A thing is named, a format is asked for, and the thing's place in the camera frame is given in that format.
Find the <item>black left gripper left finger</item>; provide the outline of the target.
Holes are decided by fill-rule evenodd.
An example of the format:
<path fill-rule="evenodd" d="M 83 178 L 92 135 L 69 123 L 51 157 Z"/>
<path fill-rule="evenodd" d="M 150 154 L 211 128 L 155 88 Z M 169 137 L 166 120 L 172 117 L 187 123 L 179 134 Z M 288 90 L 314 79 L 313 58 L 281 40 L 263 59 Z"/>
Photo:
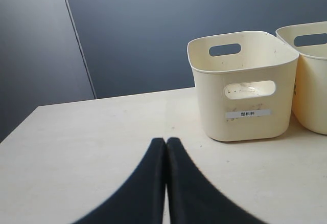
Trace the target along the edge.
<path fill-rule="evenodd" d="M 153 138 L 133 173 L 116 192 L 75 223 L 162 223 L 166 143 Z"/>

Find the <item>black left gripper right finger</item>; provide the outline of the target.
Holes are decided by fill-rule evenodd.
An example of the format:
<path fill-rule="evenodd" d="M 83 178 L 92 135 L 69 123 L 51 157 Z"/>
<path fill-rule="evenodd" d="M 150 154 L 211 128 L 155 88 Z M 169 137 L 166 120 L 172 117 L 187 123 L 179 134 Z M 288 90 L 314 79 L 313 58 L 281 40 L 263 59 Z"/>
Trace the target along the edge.
<path fill-rule="evenodd" d="M 260 223 L 223 195 L 194 164 L 179 138 L 167 140 L 170 223 Z"/>

